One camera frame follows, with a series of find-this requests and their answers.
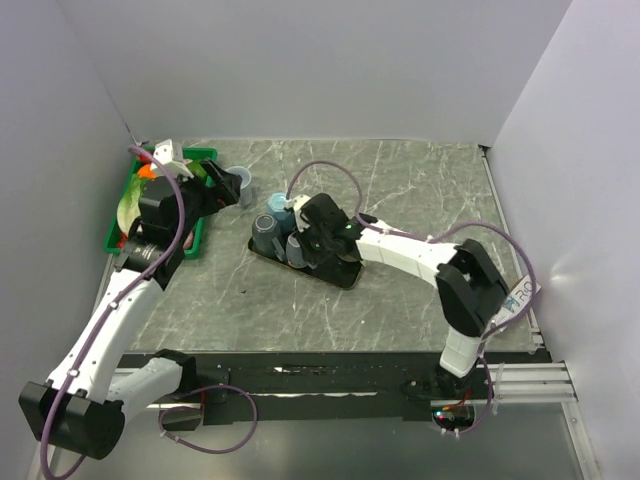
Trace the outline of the white footed mug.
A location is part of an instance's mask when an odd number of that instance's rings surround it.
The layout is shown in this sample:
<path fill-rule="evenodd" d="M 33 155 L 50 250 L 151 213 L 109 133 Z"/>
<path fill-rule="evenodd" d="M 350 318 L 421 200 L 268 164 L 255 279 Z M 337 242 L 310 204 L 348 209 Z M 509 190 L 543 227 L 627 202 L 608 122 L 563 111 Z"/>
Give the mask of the white footed mug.
<path fill-rule="evenodd" d="M 236 175 L 241 179 L 238 205 L 242 208 L 247 208 L 253 199 L 251 172 L 247 168 L 241 166 L 229 167 L 227 172 Z"/>

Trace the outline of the small slate grey mug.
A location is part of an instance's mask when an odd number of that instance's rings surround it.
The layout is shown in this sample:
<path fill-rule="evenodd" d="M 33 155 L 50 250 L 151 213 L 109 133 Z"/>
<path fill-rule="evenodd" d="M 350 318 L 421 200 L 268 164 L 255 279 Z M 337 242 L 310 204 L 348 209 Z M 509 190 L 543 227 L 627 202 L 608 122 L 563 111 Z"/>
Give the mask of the small slate grey mug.
<path fill-rule="evenodd" d="M 302 269 L 308 266 L 308 262 L 304 258 L 302 247 L 295 233 L 291 233 L 286 242 L 286 259 L 290 267 Z"/>

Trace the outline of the pale green mug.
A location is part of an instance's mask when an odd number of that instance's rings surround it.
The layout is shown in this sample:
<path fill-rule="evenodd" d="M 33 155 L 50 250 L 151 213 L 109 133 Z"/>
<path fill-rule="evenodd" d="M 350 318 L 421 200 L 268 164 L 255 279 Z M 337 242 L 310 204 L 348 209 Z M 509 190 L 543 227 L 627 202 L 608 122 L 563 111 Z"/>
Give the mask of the pale green mug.
<path fill-rule="evenodd" d="M 337 252 L 336 255 L 339 259 L 348 263 L 359 263 L 361 261 L 360 255 L 357 250 L 350 250 L 348 252 Z"/>

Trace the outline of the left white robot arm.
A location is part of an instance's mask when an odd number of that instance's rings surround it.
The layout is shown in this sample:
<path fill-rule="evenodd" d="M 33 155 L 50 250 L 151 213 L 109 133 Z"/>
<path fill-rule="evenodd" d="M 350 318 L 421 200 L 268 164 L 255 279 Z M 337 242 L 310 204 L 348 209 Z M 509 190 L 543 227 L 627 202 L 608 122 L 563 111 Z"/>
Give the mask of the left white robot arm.
<path fill-rule="evenodd" d="M 29 382 L 20 393 L 20 408 L 42 448 L 103 459 L 126 423 L 148 405 L 165 395 L 185 402 L 197 392 L 195 358 L 173 350 L 157 352 L 118 383 L 112 377 L 183 262 L 195 225 L 240 199 L 240 176 L 210 160 L 201 165 L 205 179 L 158 176 L 145 184 L 138 217 L 85 330 L 44 383 Z"/>

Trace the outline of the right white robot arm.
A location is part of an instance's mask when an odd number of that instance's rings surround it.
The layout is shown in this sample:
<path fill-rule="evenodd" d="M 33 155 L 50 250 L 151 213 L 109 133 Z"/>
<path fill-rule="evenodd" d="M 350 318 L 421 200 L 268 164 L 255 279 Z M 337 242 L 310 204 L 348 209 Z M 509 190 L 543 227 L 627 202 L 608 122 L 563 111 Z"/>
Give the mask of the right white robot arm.
<path fill-rule="evenodd" d="M 419 240 L 374 217 L 350 218 L 324 193 L 299 195 L 288 200 L 286 208 L 293 212 L 294 233 L 308 264 L 319 266 L 332 257 L 380 263 L 434 287 L 448 323 L 437 387 L 452 399 L 470 389 L 481 339 L 508 293 L 505 280 L 479 242 Z"/>

